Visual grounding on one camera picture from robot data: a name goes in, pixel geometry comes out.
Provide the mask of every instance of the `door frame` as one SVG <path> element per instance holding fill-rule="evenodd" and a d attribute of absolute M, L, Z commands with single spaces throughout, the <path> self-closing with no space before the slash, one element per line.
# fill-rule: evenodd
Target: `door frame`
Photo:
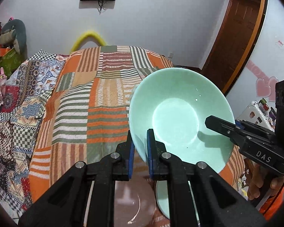
<path fill-rule="evenodd" d="M 212 54 L 213 54 L 213 52 L 214 52 L 214 50 L 215 50 L 215 48 L 217 46 L 217 43 L 218 43 L 220 37 L 223 34 L 223 29 L 224 29 L 224 27 L 226 25 L 226 22 L 227 22 L 227 18 L 228 18 L 229 11 L 230 11 L 230 8 L 231 8 L 231 5 L 232 5 L 232 1 L 233 0 L 229 0 L 228 6 L 227 6 L 227 9 L 226 9 L 226 12 L 225 12 L 225 16 L 224 16 L 223 22 L 222 22 L 221 27 L 220 27 L 220 30 L 218 32 L 218 35 L 217 35 L 216 40 L 214 42 L 214 45 L 213 45 L 213 47 L 211 49 L 211 52 L 209 53 L 204 66 L 202 67 L 201 74 L 204 74 L 205 69 L 207 68 L 207 66 L 208 66 L 208 64 L 210 62 L 211 56 L 212 56 Z M 259 38 L 261 29 L 262 29 L 262 26 L 263 26 L 263 23 L 264 23 L 266 9 L 267 9 L 267 3 L 268 3 L 268 0 L 261 0 L 258 17 L 257 17 L 256 23 L 255 23 L 255 27 L 253 29 L 252 35 L 251 35 L 251 37 L 249 39 L 247 47 L 246 47 L 246 49 L 245 49 L 245 51 L 244 51 L 244 53 L 243 53 L 243 55 L 242 55 L 238 65 L 236 66 L 236 68 L 235 68 L 234 72 L 232 73 L 230 79 L 228 80 L 228 82 L 226 83 L 224 88 L 222 89 L 222 93 L 224 95 L 228 94 L 228 92 L 230 91 L 232 86 L 235 84 L 236 80 L 240 76 L 240 74 L 243 71 L 245 65 L 247 64 L 247 61 L 250 58 L 250 55 L 251 55 L 251 53 L 252 53 L 252 51 L 253 51 L 253 49 L 254 49 L 254 47 L 256 45 L 256 42 L 257 42 L 257 40 Z"/>
<path fill-rule="evenodd" d="M 222 93 L 224 95 L 227 95 L 229 93 L 229 91 L 231 90 L 231 88 L 233 87 L 233 85 L 235 84 L 235 82 L 237 81 L 237 79 L 239 78 L 241 72 L 243 71 L 244 67 L 246 66 L 255 46 L 256 43 L 258 41 L 263 23 L 264 23 L 264 19 L 265 19 L 265 15 L 266 15 L 266 10 L 267 10 L 267 4 L 268 4 L 268 0 L 261 0 L 261 4 L 260 4 L 260 9 L 259 9 L 259 13 L 258 13 L 258 17 L 257 17 L 257 21 L 253 30 L 253 33 L 249 39 L 248 45 L 236 67 L 236 69 L 234 70 L 234 72 L 232 73 L 230 79 L 228 80 L 228 82 L 226 83 L 226 85 L 224 86 L 224 88 L 222 89 Z"/>

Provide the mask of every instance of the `plate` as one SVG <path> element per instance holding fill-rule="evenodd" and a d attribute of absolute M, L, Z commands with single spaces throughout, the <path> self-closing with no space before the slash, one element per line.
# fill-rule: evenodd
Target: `plate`
<path fill-rule="evenodd" d="M 154 191 L 143 177 L 133 176 L 128 182 L 116 181 L 115 227 L 144 227 L 152 220 L 155 210 Z"/>
<path fill-rule="evenodd" d="M 167 193 L 167 181 L 157 181 L 156 183 L 156 199 L 160 211 L 168 218 L 169 216 L 169 204 L 168 204 L 168 193 Z"/>

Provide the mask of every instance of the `green box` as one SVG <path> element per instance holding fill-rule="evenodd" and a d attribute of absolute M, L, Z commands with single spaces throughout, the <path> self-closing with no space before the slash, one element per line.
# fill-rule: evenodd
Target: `green box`
<path fill-rule="evenodd" d="M 4 68 L 4 73 L 9 79 L 12 73 L 22 64 L 23 57 L 14 48 L 0 57 L 0 68 Z"/>

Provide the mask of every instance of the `metal screw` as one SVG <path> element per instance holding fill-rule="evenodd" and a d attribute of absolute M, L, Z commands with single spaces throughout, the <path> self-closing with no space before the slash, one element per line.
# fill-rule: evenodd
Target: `metal screw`
<path fill-rule="evenodd" d="M 207 167 L 207 164 L 203 161 L 200 161 L 197 163 L 197 166 L 201 169 L 205 169 Z"/>
<path fill-rule="evenodd" d="M 165 159 L 169 159 L 171 157 L 171 154 L 169 152 L 162 153 L 162 157 Z"/>
<path fill-rule="evenodd" d="M 80 169 L 80 168 L 84 167 L 85 165 L 84 165 L 83 161 L 78 161 L 75 166 Z"/>
<path fill-rule="evenodd" d="M 113 152 L 113 153 L 111 153 L 111 157 L 112 157 L 113 159 L 117 159 L 117 158 L 120 157 L 120 154 L 117 153 L 117 152 Z"/>

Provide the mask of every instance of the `wooden door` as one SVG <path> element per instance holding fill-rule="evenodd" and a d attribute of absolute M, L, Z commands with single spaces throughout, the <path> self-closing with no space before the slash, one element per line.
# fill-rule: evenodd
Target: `wooden door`
<path fill-rule="evenodd" d="M 223 93 L 245 66 L 259 30 L 261 7 L 261 0 L 229 0 L 220 31 L 201 72 Z"/>

